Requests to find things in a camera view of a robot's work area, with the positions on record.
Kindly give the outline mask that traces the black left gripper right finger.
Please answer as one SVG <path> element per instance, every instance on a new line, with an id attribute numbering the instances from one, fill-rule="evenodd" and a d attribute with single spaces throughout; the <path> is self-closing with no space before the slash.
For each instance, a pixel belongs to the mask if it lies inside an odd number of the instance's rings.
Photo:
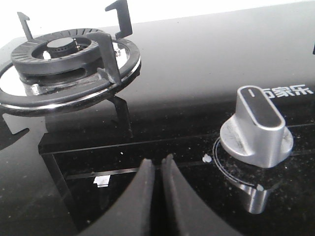
<path id="1" fill-rule="evenodd" d="M 176 236 L 239 236 L 188 184 L 169 154 L 161 162 L 169 222 Z"/>

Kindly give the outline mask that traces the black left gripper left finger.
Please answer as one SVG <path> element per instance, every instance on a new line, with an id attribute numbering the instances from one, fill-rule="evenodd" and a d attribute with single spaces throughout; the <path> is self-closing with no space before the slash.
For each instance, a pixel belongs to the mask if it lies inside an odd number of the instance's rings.
<path id="1" fill-rule="evenodd" d="M 155 181 L 152 161 L 144 159 L 130 185 L 110 209 L 81 236 L 147 236 Z"/>

